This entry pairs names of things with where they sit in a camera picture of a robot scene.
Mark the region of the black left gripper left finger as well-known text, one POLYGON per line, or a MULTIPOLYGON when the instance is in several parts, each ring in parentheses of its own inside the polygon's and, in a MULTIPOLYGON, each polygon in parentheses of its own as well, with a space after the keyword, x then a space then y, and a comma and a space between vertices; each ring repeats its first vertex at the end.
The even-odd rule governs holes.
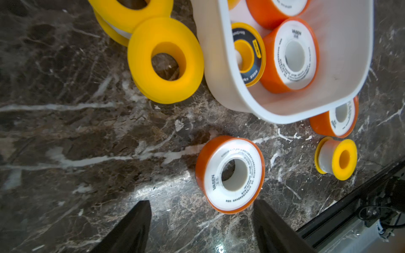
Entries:
POLYGON ((92 253, 144 253, 151 224, 148 200, 139 201, 92 253))

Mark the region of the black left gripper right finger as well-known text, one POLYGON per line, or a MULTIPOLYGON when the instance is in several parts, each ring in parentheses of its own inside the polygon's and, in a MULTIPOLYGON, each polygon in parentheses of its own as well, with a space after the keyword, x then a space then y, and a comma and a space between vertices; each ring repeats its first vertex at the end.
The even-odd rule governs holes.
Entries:
POLYGON ((262 253, 315 252, 264 200, 255 200, 253 203, 253 223, 262 253))

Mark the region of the orange white tape roll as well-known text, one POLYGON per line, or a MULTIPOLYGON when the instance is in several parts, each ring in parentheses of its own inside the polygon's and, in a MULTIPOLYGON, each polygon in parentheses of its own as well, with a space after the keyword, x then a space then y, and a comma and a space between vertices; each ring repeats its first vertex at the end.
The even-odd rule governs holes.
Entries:
POLYGON ((265 161, 250 140, 218 136, 201 150, 195 169, 199 188, 209 204, 223 214, 237 214, 258 197, 265 161))
POLYGON ((354 129, 359 113, 359 98, 325 113, 311 117, 310 125, 319 135, 346 138, 354 129))
POLYGON ((304 90, 313 83, 320 53, 315 33, 306 21, 287 19, 263 41, 266 67, 260 82, 264 88, 279 94, 304 90))
POLYGON ((308 0, 247 0, 253 19, 263 28, 273 30, 285 20, 300 15, 310 4, 308 0))

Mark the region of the yellow black tape spool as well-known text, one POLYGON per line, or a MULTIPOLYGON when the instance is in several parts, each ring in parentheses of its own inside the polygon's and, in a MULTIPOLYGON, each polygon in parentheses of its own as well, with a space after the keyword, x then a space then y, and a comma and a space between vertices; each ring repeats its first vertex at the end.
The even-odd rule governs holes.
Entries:
POLYGON ((266 50, 262 37, 252 26, 237 22, 232 24, 232 35, 237 64, 247 87, 255 85, 266 67, 266 50))
POLYGON ((238 3, 240 2, 240 0, 228 0, 228 9, 232 10, 233 8, 235 8, 238 3))

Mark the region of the white plastic storage box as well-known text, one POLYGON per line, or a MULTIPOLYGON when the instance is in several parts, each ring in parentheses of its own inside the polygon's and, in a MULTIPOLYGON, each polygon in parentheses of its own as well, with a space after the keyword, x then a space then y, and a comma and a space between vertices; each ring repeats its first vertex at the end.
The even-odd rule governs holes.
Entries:
POLYGON ((260 83, 246 87, 236 62, 231 24, 243 22, 265 36, 245 1, 192 1, 205 78, 214 98, 228 109, 276 124, 305 120, 341 106, 362 89, 373 53, 373 1, 311 1, 300 15, 313 30, 320 63, 312 84, 301 91, 273 94, 260 83))

